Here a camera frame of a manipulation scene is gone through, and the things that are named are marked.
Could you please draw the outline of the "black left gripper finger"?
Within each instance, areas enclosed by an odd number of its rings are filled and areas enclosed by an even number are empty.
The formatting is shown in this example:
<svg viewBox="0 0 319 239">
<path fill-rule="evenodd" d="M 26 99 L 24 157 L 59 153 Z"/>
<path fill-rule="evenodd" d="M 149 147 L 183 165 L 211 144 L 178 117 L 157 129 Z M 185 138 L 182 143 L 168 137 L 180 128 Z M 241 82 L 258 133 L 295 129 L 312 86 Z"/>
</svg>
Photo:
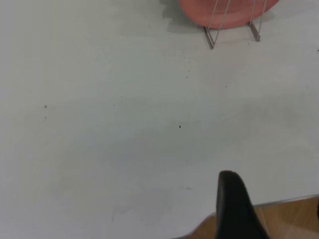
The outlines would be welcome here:
<svg viewBox="0 0 319 239">
<path fill-rule="evenodd" d="M 217 239 L 268 239 L 241 177 L 221 171 L 216 197 Z"/>
</svg>

